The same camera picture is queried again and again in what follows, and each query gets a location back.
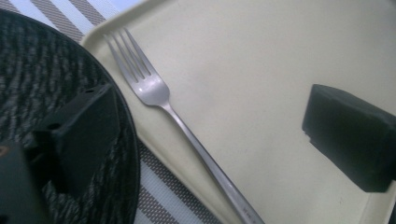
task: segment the stainless steel fork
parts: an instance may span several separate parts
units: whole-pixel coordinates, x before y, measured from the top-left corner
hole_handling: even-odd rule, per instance
[[[210,174],[233,205],[236,214],[244,223],[264,223],[245,197],[239,192],[195,135],[169,104],[169,88],[155,71],[149,59],[139,48],[128,30],[119,32],[119,37],[110,34],[114,41],[105,35],[106,42],[120,70],[137,97],[146,105],[155,105],[165,110],[186,134],[196,152],[201,157]]]

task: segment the striped tablecloth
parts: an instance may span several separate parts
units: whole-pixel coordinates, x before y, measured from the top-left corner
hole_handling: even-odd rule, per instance
[[[137,0],[0,0],[0,8],[31,17],[75,41]],[[134,223],[219,223],[139,142],[141,186]]]

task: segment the tray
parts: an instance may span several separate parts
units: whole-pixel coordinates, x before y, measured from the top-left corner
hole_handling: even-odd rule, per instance
[[[128,28],[171,104],[266,223],[387,223],[396,188],[366,193],[302,131],[314,83],[396,114],[391,2],[145,1],[82,41],[118,83],[138,136],[222,222],[230,205],[178,127],[128,88],[103,34]]]

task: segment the white and gray stripes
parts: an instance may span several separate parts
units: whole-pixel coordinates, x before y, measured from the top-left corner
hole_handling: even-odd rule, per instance
[[[0,8],[46,23],[77,42],[119,13],[110,0],[0,0]],[[142,179],[135,223],[219,223],[145,146],[139,143],[139,148]]]

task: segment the black object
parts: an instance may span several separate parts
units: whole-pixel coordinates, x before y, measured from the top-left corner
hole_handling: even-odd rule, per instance
[[[396,118],[352,94],[314,85],[303,130],[311,143],[364,191],[396,177]]]
[[[0,143],[0,211],[13,223],[50,223],[40,189],[81,196],[120,133],[115,94],[101,85],[79,94],[34,128],[35,146]]]
[[[100,85],[84,91],[33,129],[37,147],[30,150],[35,155],[29,161],[34,161],[35,177],[40,177],[43,183],[52,179],[58,192],[81,196],[119,134],[119,116],[111,86]],[[43,165],[47,163],[45,159],[40,160],[51,157],[57,161],[52,167]]]
[[[107,84],[115,95],[120,131],[81,195],[81,187],[76,194],[67,191],[70,187],[61,193],[53,181],[41,189],[55,223],[133,222],[140,186],[134,123],[120,90],[88,51],[45,24],[0,9],[0,142],[30,148],[32,132],[45,118],[85,90]],[[4,201],[0,195],[1,206],[7,206]],[[15,220],[0,210],[1,224]]]

